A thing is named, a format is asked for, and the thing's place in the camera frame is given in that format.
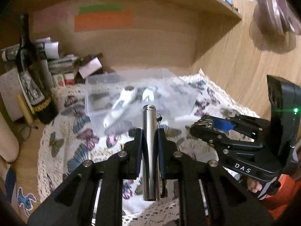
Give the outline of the person's right hand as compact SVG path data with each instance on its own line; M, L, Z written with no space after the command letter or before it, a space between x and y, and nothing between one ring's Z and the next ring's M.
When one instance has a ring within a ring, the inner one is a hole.
M252 193L257 193L262 190L262 185L256 180L247 178L247 189Z

